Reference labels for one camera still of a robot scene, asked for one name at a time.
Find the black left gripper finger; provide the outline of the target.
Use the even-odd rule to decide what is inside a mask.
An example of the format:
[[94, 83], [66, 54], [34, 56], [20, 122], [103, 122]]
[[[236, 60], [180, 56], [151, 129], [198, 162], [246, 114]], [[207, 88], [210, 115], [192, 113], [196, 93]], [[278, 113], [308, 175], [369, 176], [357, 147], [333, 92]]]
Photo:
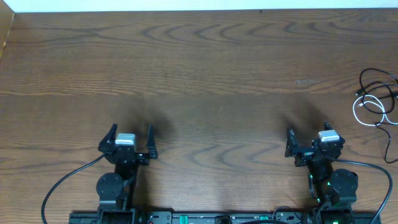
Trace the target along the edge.
[[102, 153], [110, 153], [114, 151], [117, 124], [113, 124], [105, 137], [99, 142], [98, 150]]
[[147, 150], [150, 159], [158, 159], [158, 152], [155, 145], [155, 137], [153, 127], [150, 125], [147, 135]]

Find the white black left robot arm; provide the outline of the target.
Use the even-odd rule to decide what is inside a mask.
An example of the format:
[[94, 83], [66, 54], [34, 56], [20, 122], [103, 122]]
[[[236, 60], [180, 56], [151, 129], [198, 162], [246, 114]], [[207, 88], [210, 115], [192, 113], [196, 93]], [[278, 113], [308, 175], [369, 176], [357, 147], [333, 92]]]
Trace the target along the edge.
[[115, 165], [113, 172], [102, 175], [96, 184], [99, 195], [98, 223], [147, 223], [147, 215], [132, 206], [140, 166], [148, 166], [158, 158], [154, 132], [149, 126], [147, 152], [136, 152], [136, 135], [117, 133], [117, 124], [99, 142], [98, 150]]

